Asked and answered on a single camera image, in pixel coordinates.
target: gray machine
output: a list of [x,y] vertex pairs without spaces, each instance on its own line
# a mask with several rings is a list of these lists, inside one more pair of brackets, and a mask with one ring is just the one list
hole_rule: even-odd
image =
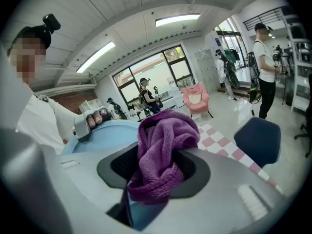
[[[49,233],[139,233],[131,228],[125,195],[137,167],[136,143],[122,150],[58,156],[53,148],[16,133],[16,115],[21,115],[31,93],[22,89],[5,60],[1,51],[1,86],[11,90],[0,89],[0,178],[23,212]],[[10,108],[16,113],[11,119]],[[80,123],[76,122],[77,135],[88,135],[90,130]],[[199,149],[177,154],[187,161],[188,179],[172,190],[143,233],[261,233],[285,210],[288,201],[283,195],[235,160]],[[125,160],[126,168],[119,169]],[[251,206],[265,212],[258,221]]]

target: navy blue chair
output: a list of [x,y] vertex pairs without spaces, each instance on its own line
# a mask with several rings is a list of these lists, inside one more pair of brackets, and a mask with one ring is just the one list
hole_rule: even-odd
[[275,123],[253,117],[234,134],[234,140],[261,168],[278,160],[281,129]]

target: pink armchair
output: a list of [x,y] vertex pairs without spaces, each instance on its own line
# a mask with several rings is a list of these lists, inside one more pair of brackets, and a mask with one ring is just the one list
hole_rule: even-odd
[[[199,114],[203,112],[208,112],[210,114],[209,109],[208,109],[209,95],[202,82],[200,82],[199,84],[195,84],[193,86],[185,87],[182,89],[182,92],[183,92],[184,104],[190,110],[191,117],[194,114]],[[189,95],[201,95],[200,103],[191,104],[189,100]]]

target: cushion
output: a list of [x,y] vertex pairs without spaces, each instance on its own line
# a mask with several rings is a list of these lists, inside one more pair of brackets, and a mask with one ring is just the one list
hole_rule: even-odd
[[199,104],[201,102],[201,95],[189,95],[191,104]]

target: black railing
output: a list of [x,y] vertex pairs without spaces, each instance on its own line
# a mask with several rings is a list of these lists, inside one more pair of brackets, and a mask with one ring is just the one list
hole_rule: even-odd
[[261,22],[263,24],[268,24],[274,21],[280,21],[282,20],[282,12],[280,10],[281,7],[275,8],[273,10],[269,10],[267,12],[264,12],[254,18],[251,18],[245,22],[243,22],[247,28],[247,30],[254,29],[254,26]]

